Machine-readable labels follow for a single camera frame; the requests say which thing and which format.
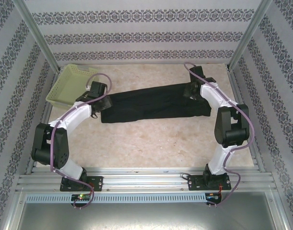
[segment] black cloth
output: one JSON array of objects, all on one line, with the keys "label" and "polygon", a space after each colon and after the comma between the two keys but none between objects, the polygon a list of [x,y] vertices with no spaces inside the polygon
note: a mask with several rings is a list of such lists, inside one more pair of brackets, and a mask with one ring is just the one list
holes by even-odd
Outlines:
[{"label": "black cloth", "polygon": [[184,97],[185,87],[186,83],[110,94],[112,106],[101,111],[102,123],[210,116],[207,100]]}]

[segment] black mounting plate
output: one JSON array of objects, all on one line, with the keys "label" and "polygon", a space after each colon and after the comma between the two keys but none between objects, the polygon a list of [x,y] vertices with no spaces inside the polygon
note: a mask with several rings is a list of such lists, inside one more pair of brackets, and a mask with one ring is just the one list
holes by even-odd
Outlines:
[{"label": "black mounting plate", "polygon": [[223,175],[213,175],[211,180],[206,185],[204,183],[203,175],[188,175],[187,177],[189,191],[200,190],[219,190],[219,186],[222,186],[222,190],[231,190],[229,176],[225,173]]},{"label": "black mounting plate", "polygon": [[[102,176],[87,176],[87,184],[90,184],[95,192],[101,192],[103,188],[103,177]],[[62,177],[60,191],[61,192],[88,192],[91,189],[85,186],[83,189],[77,189],[76,187],[68,187],[67,186],[67,179]]]}]

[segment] patterned wallpaper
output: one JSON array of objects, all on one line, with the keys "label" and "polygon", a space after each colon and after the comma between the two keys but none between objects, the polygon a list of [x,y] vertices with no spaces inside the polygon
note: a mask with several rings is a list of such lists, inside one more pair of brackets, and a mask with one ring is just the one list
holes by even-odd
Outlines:
[{"label": "patterned wallpaper", "polygon": [[0,227],[16,179],[26,171],[53,77],[13,2],[0,0]]},{"label": "patterned wallpaper", "polygon": [[275,0],[234,74],[293,229],[293,0]]},{"label": "patterned wallpaper", "polygon": [[260,0],[26,0],[59,65],[228,63]]}]

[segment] beige floor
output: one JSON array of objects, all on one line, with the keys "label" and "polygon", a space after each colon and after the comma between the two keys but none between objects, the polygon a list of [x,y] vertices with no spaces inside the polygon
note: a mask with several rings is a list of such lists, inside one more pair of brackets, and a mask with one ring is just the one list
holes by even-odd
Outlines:
[{"label": "beige floor", "polygon": [[[234,98],[223,64],[202,65],[206,77]],[[183,65],[99,65],[112,78],[111,93],[189,82]],[[65,110],[53,108],[50,120]],[[70,157],[83,167],[204,167],[216,148],[216,111],[211,117],[140,120],[102,124],[88,118],[69,136]],[[229,166],[253,166],[248,149],[234,154]]]}]

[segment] yellow basket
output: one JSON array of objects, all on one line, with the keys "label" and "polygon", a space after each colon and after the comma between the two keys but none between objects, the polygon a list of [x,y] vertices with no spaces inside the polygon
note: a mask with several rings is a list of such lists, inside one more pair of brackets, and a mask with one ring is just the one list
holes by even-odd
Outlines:
[{"label": "yellow basket", "polygon": [[67,65],[47,95],[46,101],[58,108],[71,108],[76,99],[86,91],[85,85],[95,73],[97,70],[88,66]]}]

